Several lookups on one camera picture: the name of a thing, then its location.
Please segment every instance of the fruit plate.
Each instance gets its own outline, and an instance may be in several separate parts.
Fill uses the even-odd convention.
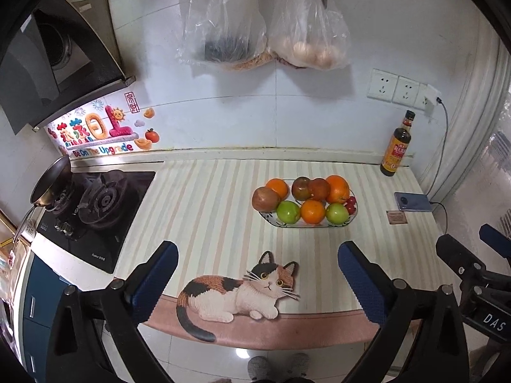
[[[289,182],[291,182],[291,184],[293,183],[292,180],[284,180],[286,181],[288,184]],[[352,196],[355,196],[352,192],[352,190],[349,191],[350,194]],[[298,200],[296,200],[292,195],[291,193],[289,193],[289,196],[286,198],[286,200],[289,200],[290,202],[295,202],[296,204],[298,204],[300,207],[302,205],[303,202],[300,202]],[[304,228],[333,228],[333,227],[344,227],[344,226],[347,226],[349,225],[353,219],[357,216],[358,214],[358,202],[355,204],[355,212],[349,217],[348,220],[346,220],[342,225],[334,225],[332,223],[330,223],[328,220],[326,220],[326,217],[321,221],[321,223],[318,223],[317,225],[311,225],[309,223],[305,223],[303,221],[303,219],[301,218],[299,221],[297,221],[294,225],[288,225],[287,223],[283,223],[279,220],[279,218],[277,217],[277,212],[274,211],[274,212],[271,212],[271,213],[262,213],[262,212],[259,212],[259,214],[268,222],[270,223],[270,225],[273,225],[273,226],[277,226],[277,227],[285,227],[285,228],[295,228],[295,229],[304,229]]]

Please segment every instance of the stove knob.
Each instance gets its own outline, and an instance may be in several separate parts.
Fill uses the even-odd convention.
[[[65,222],[63,225],[62,225],[62,231],[64,232],[64,235],[66,236],[71,236],[73,234],[73,228],[72,226]]]
[[[54,226],[54,228],[55,228],[55,230],[56,230],[57,232],[62,232],[62,230],[63,230],[63,228],[64,228],[64,227],[63,227],[63,223],[62,223],[60,220],[57,220],[57,221],[55,222],[55,226]]]

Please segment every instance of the cat's head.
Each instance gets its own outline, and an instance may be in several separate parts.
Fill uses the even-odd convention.
[[[297,267],[298,263],[294,261],[285,266],[278,265],[273,261],[273,254],[266,251],[259,263],[251,271],[247,271],[245,279],[260,293],[269,297],[298,299],[298,295],[293,293],[293,274]]]

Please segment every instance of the green apple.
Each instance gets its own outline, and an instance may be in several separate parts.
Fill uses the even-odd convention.
[[[300,207],[295,202],[285,200],[277,207],[277,217],[283,223],[294,225],[300,220]]]
[[[349,219],[349,212],[341,203],[332,203],[326,208],[326,220],[332,225],[342,225]]]

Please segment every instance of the plate of fruit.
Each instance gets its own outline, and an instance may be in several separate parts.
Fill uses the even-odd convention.
[[[286,228],[324,228],[349,225],[358,204],[343,177],[271,179],[252,195],[252,207],[270,224]]]

